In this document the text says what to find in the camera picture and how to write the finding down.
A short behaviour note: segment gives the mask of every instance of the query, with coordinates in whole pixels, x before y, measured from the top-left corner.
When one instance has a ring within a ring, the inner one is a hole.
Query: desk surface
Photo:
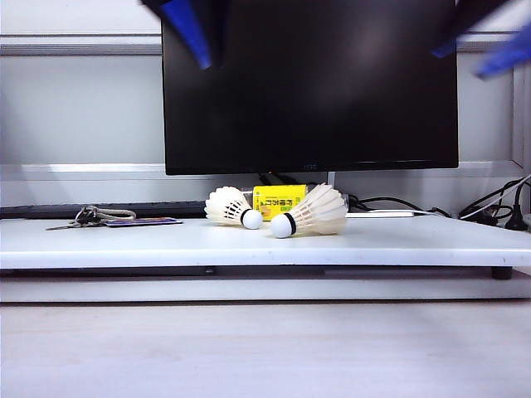
[[[343,234],[279,240],[257,231],[182,225],[45,231],[65,221],[0,221],[2,269],[181,265],[530,266],[531,234],[439,216],[350,219]]]
[[[531,301],[3,307],[2,396],[529,398]]]

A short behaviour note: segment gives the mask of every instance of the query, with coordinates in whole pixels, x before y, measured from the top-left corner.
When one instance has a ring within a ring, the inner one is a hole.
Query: black monitor screen
[[[167,174],[456,167],[455,0],[231,0],[218,65],[163,26]]]

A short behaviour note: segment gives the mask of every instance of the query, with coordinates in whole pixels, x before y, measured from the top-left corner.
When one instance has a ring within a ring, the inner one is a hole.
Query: keys
[[[46,228],[47,231],[68,230],[70,228],[79,228],[82,226],[102,226],[102,218],[97,215],[97,207],[87,206],[83,207],[76,218],[70,221],[67,226],[54,226]]]

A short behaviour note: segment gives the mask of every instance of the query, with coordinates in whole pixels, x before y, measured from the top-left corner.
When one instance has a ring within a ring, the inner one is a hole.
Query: yellow box
[[[260,185],[252,190],[252,204],[265,221],[290,211],[306,196],[306,185]]]

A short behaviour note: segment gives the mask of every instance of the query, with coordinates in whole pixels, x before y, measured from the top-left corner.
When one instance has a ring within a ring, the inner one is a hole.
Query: badminton shuttlecock
[[[234,187],[218,188],[205,202],[207,218],[229,226],[243,225],[257,230],[262,225],[262,214],[252,210],[243,193]]]
[[[321,184],[289,212],[274,217],[270,227],[277,238],[286,238],[297,231],[337,234],[345,226],[346,214],[341,194],[331,185]]]

